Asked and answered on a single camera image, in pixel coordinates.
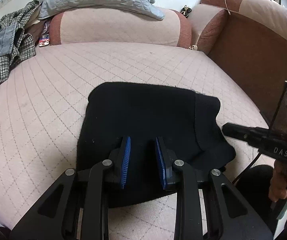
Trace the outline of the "right hand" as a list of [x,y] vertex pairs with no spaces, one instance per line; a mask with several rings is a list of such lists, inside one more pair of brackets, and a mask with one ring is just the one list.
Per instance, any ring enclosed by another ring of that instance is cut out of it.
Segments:
[[273,202],[287,198],[287,164],[275,160],[269,187],[269,198]]

